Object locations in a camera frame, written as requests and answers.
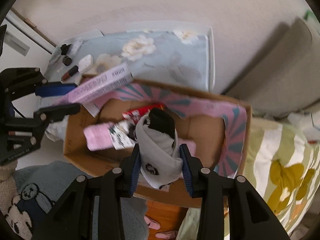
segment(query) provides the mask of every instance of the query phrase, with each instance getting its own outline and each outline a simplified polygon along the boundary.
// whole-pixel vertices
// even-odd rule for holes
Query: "red package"
[[[131,109],[128,112],[122,113],[124,119],[129,120],[137,124],[141,117],[143,117],[146,113],[150,112],[153,108],[164,109],[164,104],[155,104],[150,106],[144,106],[141,108]]]

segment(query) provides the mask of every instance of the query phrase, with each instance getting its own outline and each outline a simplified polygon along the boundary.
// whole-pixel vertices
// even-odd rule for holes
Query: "yellow flower print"
[[[311,181],[311,178],[313,177],[314,174],[315,174],[314,169],[310,169],[307,171],[307,174],[305,175],[301,183],[301,186],[297,192],[296,200],[301,200],[307,194],[308,184]]]
[[[276,215],[287,207],[293,190],[300,186],[303,170],[304,167],[300,163],[284,167],[278,160],[272,161],[270,180],[277,187],[267,204]]]

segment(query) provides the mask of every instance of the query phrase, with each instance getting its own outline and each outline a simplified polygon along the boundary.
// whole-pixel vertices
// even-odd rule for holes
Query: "black cap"
[[[64,65],[66,65],[66,66],[70,66],[71,63],[72,63],[72,59],[71,59],[70,57],[68,57],[68,56],[65,56],[65,57],[63,58],[63,60],[62,60],[62,63],[63,63]]]
[[[63,44],[60,49],[61,49],[61,55],[65,56],[67,55],[69,49],[70,49],[71,44],[67,45],[67,44]]]
[[[165,133],[172,139],[175,138],[174,119],[164,110],[154,107],[149,113],[149,119],[148,127],[150,129]]]

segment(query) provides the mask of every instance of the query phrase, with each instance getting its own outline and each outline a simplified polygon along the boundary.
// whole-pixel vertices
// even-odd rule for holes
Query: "white wall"
[[[122,31],[126,23],[135,21],[211,25],[214,91],[220,93],[309,7],[304,0],[17,0],[14,8],[55,43],[92,29]]]

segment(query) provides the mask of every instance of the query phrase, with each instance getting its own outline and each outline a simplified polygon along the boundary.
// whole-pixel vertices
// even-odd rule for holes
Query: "white flower print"
[[[148,55],[156,50],[153,44],[153,38],[146,38],[139,35],[138,38],[131,39],[122,47],[121,56],[126,57],[128,60],[136,61],[141,59],[143,55]]]
[[[192,44],[198,41],[198,36],[192,31],[173,31],[183,44]]]
[[[94,67],[87,71],[86,74],[98,75],[120,64],[121,58],[118,56],[111,56],[103,53],[98,56],[96,62],[94,63]]]

